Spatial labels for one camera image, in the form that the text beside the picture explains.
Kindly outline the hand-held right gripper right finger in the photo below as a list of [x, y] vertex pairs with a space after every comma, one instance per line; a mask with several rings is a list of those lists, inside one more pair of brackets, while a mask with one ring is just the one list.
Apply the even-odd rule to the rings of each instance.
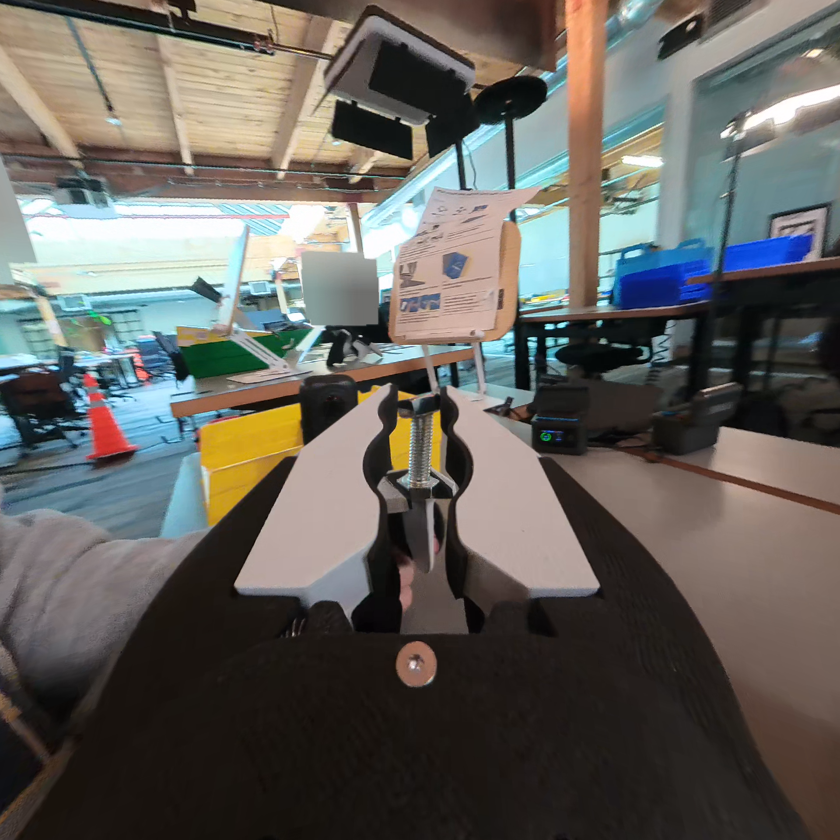
[[440, 395], [443, 474], [454, 488], [444, 550], [449, 588], [470, 602], [584, 597], [600, 584], [546, 468], [469, 394]]

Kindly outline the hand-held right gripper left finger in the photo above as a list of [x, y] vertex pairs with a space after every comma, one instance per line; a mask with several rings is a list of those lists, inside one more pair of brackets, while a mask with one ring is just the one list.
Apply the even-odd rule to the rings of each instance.
[[395, 406], [393, 385], [384, 385], [303, 446], [238, 573], [239, 595], [356, 607], [371, 593], [367, 557], [381, 500], [364, 457], [386, 430], [380, 411]]

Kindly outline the silver hex bolt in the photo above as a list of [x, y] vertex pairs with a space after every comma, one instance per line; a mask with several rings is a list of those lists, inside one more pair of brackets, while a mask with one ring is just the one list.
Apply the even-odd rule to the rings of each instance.
[[439, 413], [398, 418], [390, 436], [393, 482], [406, 494], [451, 498], [452, 482], [441, 472], [443, 433]]

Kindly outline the person's left forearm grey sleeve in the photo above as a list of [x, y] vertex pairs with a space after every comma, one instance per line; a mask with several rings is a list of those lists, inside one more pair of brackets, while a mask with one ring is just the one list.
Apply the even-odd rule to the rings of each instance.
[[115, 539], [57, 511], [2, 514], [2, 657], [13, 682], [51, 718], [67, 719], [207, 532]]

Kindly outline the person's left hand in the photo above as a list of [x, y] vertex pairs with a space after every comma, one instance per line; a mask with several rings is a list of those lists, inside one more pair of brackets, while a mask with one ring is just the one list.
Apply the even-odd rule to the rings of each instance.
[[392, 550], [392, 559], [399, 573], [399, 601], [402, 607], [402, 613], [405, 614], [413, 603], [413, 583], [416, 566], [413, 559], [399, 549]]

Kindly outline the yellow divided plastic bin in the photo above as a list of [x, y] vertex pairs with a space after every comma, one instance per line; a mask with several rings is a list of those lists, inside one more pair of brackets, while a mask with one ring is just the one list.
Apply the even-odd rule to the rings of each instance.
[[204, 426], [200, 461], [208, 525], [222, 520], [283, 459], [302, 449], [298, 403]]

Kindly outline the black charging case with display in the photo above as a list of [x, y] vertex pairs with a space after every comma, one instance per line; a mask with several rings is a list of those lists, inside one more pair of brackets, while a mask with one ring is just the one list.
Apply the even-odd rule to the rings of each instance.
[[532, 447], [551, 455], [584, 455], [588, 449], [588, 385], [542, 383], [531, 404]]

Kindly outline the black office chair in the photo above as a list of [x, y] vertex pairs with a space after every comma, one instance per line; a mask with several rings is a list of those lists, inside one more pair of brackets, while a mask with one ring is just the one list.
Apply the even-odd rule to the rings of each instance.
[[605, 373], [624, 366], [650, 362], [652, 349], [612, 343], [569, 343], [558, 348], [554, 357], [567, 369], [576, 369], [579, 378], [599, 380]]
[[80, 444], [71, 435], [88, 431], [86, 416], [58, 374], [47, 369], [2, 371], [1, 403], [20, 437], [23, 455], [55, 441], [78, 449]]

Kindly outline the clipboard stand with instruction sheet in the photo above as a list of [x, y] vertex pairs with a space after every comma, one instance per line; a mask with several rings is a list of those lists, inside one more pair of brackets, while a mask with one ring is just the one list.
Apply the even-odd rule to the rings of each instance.
[[481, 344], [508, 334], [519, 311], [521, 235], [509, 219], [538, 186], [507, 191], [435, 188], [415, 235], [395, 259], [389, 333], [395, 343], [465, 343], [473, 352], [478, 393], [488, 407]]

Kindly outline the grey charging case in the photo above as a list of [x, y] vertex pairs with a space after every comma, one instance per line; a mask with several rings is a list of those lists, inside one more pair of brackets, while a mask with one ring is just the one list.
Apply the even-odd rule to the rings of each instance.
[[689, 455], [712, 447], [741, 402], [743, 387], [726, 383], [694, 394], [684, 404], [652, 416], [650, 445], [666, 455]]

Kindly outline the stack of blue bins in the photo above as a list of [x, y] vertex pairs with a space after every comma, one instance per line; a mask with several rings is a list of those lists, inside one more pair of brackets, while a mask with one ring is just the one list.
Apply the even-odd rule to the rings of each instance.
[[[765, 238], [729, 245], [725, 271], [751, 270], [803, 261], [811, 252], [812, 234]], [[677, 248], [651, 244], [623, 248], [616, 262], [612, 305], [622, 310], [667, 308], [711, 299], [711, 283], [691, 281], [712, 274], [718, 252], [702, 238]]]

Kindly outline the black studio light panel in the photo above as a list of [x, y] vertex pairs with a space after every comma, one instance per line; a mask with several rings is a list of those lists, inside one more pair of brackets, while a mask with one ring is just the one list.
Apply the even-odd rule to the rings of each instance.
[[324, 71], [335, 97], [335, 140], [413, 159], [413, 132], [425, 131], [429, 156], [463, 142], [480, 120], [467, 58], [376, 5], [368, 5]]

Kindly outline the black floor lamp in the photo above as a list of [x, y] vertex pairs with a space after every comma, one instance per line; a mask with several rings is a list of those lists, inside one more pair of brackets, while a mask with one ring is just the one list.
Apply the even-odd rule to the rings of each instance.
[[548, 84], [540, 77], [514, 76], [499, 80], [479, 93], [474, 111], [479, 125], [501, 126], [505, 133], [507, 189], [517, 187], [515, 123], [537, 111], [548, 97]]

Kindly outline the black light stand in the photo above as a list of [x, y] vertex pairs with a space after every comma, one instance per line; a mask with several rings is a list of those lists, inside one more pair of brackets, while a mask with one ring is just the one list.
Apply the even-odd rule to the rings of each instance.
[[[723, 217], [712, 284], [712, 305], [710, 308], [710, 325], [712, 328], [715, 328], [717, 324], [717, 306], [722, 294], [723, 276], [726, 270], [726, 252], [730, 243], [742, 157], [750, 151], [756, 151], [770, 141], [768, 138], [762, 137], [764, 134], [768, 137], [770, 129], [747, 127], [747, 123], [752, 116], [753, 114], [750, 111], [741, 112], [730, 121], [725, 129], [727, 135], [725, 139], [728, 141], [729, 172], [724, 182], [725, 191], [721, 197]], [[764, 322], [765, 317], [761, 311], [742, 309], [739, 312], [736, 346], [732, 356], [731, 379], [733, 382], [742, 385], [745, 392], [750, 389], [754, 345], [762, 335]]]

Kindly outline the wooden post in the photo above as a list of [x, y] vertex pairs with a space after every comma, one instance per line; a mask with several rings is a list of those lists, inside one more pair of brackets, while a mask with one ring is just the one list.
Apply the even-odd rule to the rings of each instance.
[[565, 4], [569, 128], [570, 305], [598, 294], [607, 1]]

